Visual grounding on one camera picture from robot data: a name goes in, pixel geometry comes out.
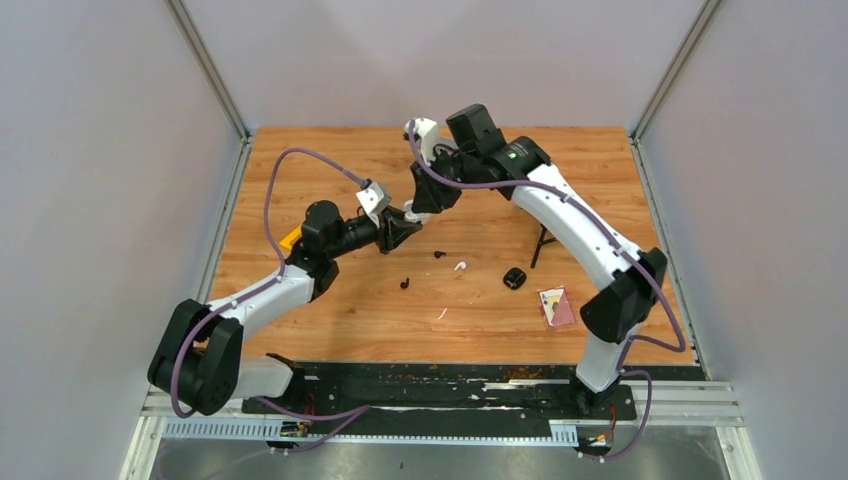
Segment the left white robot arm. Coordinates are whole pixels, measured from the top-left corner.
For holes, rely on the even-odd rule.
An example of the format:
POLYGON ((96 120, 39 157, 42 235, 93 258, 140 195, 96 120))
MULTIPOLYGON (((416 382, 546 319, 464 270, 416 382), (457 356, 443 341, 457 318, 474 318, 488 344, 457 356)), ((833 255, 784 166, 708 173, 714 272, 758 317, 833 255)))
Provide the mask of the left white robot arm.
POLYGON ((368 245, 387 254, 422 228, 392 206, 344 219, 329 200, 311 204, 300 238, 269 276, 209 304, 186 299, 175 307, 148 382, 170 394, 182 418, 212 415, 231 399, 251 397, 268 397, 283 413, 298 411, 307 389, 296 365, 278 354, 243 359, 244 342, 328 291, 339 274, 338 257, 368 245))

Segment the white earbud charging case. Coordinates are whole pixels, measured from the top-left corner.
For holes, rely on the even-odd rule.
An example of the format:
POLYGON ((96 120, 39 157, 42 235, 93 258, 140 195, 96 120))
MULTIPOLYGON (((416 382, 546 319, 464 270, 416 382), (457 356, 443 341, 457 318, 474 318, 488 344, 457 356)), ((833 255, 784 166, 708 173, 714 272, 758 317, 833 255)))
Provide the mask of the white earbud charging case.
POLYGON ((407 202, 404 204, 404 219, 408 222, 426 224, 432 215, 430 213, 416 213, 412 209, 412 204, 407 202))

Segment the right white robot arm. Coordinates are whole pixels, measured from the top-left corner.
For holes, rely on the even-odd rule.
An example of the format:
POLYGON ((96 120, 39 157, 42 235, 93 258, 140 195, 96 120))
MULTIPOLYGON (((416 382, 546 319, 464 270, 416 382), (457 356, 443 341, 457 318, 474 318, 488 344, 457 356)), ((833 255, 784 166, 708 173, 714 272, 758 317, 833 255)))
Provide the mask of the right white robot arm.
POLYGON ((445 143, 438 124, 413 118, 404 126, 415 162, 415 195, 405 206, 411 222, 426 222, 455 205, 465 190, 496 190, 537 220, 587 273, 597 294, 580 310, 589 331, 576 368, 571 403, 584 417, 596 417, 611 403, 628 339, 647 318, 662 291, 667 258, 659 249, 641 249, 576 193, 533 139, 511 141, 482 104, 447 120, 445 143))

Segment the black earbud charging case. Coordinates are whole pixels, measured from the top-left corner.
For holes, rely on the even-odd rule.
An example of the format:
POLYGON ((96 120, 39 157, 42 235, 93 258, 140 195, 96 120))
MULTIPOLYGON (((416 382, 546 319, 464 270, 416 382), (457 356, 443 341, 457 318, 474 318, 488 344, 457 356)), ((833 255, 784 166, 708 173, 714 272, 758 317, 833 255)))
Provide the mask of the black earbud charging case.
POLYGON ((518 267, 510 268, 503 276, 503 284, 510 290, 521 288, 527 280, 527 273, 518 267))

